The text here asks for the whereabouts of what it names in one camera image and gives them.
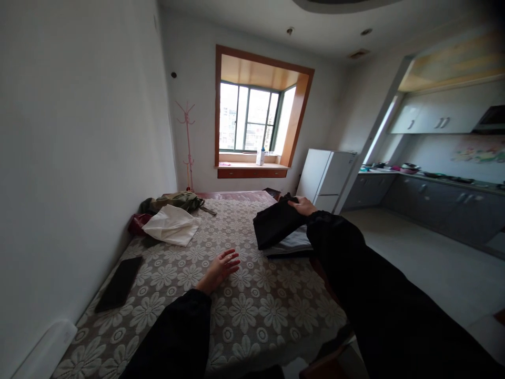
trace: kitchen counter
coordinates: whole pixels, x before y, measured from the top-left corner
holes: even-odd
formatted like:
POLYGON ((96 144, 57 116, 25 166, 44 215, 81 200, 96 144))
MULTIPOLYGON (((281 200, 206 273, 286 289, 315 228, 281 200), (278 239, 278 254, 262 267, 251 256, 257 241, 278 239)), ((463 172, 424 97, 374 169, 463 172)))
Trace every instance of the kitchen counter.
POLYGON ((496 185, 497 185, 496 183, 475 181, 472 184, 466 184, 466 183, 453 182, 448 179, 429 178, 427 176, 424 176, 423 174, 404 174, 399 171, 393 171, 393 170, 391 170, 391 171, 378 171, 378 172, 372 172, 372 171, 369 171, 369 172, 360 171, 359 172, 359 175, 380 175, 380 174, 385 174, 385 175, 396 174, 396 175, 409 176, 409 177, 413 177, 413 178, 421 179, 421 180, 426 180, 426 181, 430 181, 430 182, 437 182, 437 183, 451 185, 454 187, 466 188, 468 190, 482 191, 482 192, 491 193, 493 195, 505 196, 505 190, 498 189, 496 187, 496 185))

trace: lace bedspread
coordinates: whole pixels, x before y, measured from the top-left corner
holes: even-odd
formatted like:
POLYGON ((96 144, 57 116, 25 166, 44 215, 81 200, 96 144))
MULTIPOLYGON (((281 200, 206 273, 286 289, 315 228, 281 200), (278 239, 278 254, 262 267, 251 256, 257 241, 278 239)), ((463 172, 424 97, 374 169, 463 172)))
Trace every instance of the lace bedspread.
POLYGON ((346 315, 308 259, 269 261, 258 250, 253 218, 271 204, 207 200, 205 205, 218 214, 193 214, 201 226, 187 247, 160 243, 145 249, 141 238, 132 240, 120 261, 136 256, 144 261, 126 304, 94 313, 116 265, 77 323, 53 378, 119 377, 163 309, 194 287, 210 261, 229 248, 242 263, 211 295, 207 376, 240 377, 287 363, 337 335, 346 315))

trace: wooden ledge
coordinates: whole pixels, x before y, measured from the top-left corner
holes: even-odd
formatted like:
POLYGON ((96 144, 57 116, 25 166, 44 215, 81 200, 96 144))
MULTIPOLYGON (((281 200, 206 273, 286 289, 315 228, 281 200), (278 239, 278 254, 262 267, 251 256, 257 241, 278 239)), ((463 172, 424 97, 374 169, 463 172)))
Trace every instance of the wooden ledge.
POLYGON ((218 179, 246 179, 246 178, 285 178, 288 167, 276 163, 265 163, 257 166, 256 163, 228 162, 230 166, 217 168, 218 179))
POLYGON ((214 167, 217 169, 230 169, 230 168, 241 168, 241 169, 289 169, 289 167, 279 165, 277 163, 265 163, 263 166, 258 166, 256 163, 251 162, 226 162, 229 166, 219 166, 214 167))

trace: coat rack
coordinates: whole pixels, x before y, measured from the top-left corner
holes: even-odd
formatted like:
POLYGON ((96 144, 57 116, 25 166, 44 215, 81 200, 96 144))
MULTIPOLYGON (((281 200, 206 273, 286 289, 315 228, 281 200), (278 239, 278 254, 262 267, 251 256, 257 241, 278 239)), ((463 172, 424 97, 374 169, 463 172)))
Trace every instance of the coat rack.
POLYGON ((181 121, 179 119, 177 119, 177 121, 179 121, 181 124, 186 124, 186 133, 188 135, 188 162, 184 162, 183 163, 186 165, 186 168, 187 168, 187 172, 188 172, 188 186, 186 187, 186 190, 187 191, 191 191, 191 192, 194 192, 194 188, 193 188, 193 164, 194 164, 194 160, 193 158, 191 158, 191 147, 190 147, 190 144, 189 144, 189 126, 190 125, 193 125, 195 122, 189 122, 189 112, 193 109, 193 107, 195 106, 194 104, 191 106, 190 109, 188 109, 188 103, 186 102, 186 110, 184 110, 184 108, 181 107, 181 105, 176 102, 177 105, 179 106, 179 108, 181 108, 184 112, 184 121, 181 121))

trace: drawer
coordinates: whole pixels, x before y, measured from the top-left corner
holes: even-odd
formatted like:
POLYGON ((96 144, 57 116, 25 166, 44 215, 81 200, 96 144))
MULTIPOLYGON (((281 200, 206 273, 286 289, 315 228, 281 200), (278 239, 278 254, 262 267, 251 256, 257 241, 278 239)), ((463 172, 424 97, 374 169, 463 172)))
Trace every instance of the drawer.
POLYGON ((244 179, 244 178, 284 178, 286 169, 244 169, 244 168, 219 168, 218 179, 244 179))

